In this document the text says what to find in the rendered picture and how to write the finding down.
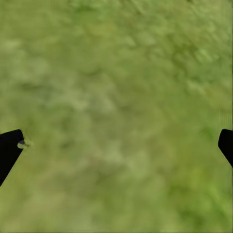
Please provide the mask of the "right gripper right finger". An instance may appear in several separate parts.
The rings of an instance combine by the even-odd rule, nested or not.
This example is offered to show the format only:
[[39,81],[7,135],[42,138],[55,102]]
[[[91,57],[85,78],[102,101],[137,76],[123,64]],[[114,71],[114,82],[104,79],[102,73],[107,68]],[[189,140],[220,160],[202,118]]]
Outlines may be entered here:
[[233,131],[223,129],[219,136],[218,146],[233,167]]

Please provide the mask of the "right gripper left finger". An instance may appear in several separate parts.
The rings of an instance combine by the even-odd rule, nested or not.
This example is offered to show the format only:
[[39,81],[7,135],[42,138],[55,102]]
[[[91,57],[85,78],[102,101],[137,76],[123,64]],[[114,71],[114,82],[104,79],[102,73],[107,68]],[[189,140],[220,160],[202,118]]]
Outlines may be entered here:
[[0,134],[0,186],[4,182],[23,149],[30,145],[20,129]]

